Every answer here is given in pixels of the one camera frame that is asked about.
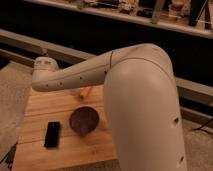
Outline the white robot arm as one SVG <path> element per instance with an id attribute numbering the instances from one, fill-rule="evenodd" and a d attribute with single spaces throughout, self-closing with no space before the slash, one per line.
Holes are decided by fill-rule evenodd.
<path id="1" fill-rule="evenodd" d="M 34 63 L 40 92 L 101 85 L 122 171 L 187 171 L 178 91 L 171 60 L 145 43 L 115 49 L 61 69 L 50 57 Z"/>

